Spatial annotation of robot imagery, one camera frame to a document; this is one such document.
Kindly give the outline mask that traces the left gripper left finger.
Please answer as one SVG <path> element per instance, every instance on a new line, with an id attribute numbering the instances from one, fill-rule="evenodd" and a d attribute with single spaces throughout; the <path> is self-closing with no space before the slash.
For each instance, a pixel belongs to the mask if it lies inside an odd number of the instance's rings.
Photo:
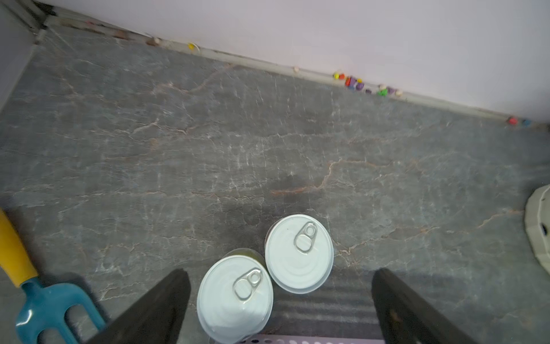
<path id="1" fill-rule="evenodd" d="M 89 343 L 176 343 L 191 286 L 188 273 L 175 269 Z"/>

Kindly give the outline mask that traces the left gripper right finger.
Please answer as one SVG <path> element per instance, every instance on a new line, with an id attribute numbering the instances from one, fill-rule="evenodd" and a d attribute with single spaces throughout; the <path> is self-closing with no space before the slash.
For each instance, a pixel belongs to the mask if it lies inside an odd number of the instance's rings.
<path id="1" fill-rule="evenodd" d="M 372 278 L 372 299 L 386 343 L 474 343 L 389 269 Z"/>

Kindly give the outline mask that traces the green label small can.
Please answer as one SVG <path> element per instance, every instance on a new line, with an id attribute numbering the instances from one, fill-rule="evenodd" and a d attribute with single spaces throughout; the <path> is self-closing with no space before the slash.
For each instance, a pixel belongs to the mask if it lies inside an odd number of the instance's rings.
<path id="1" fill-rule="evenodd" d="M 197 296 L 200 324 L 217 343 L 239 343 L 261 332 L 274 305 L 274 288 L 264 258 L 239 248 L 216 262 Z"/>

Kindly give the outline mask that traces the lilac plastic basket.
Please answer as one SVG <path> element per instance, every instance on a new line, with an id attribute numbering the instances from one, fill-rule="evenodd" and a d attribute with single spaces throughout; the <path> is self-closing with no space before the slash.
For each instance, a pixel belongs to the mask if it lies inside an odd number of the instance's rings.
<path id="1" fill-rule="evenodd" d="M 306 337 L 299 335 L 258 334 L 247 338 L 244 344 L 385 344 L 384 340 L 360 338 Z"/>

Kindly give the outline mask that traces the pink label small can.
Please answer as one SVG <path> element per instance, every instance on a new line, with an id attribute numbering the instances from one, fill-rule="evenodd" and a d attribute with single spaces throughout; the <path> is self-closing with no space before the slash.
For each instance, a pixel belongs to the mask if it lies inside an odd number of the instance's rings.
<path id="1" fill-rule="evenodd" d="M 306 214 L 293 214 L 270 227 L 264 255 L 269 274 L 280 288 L 305 295 L 327 281 L 335 249 L 321 222 Z"/>

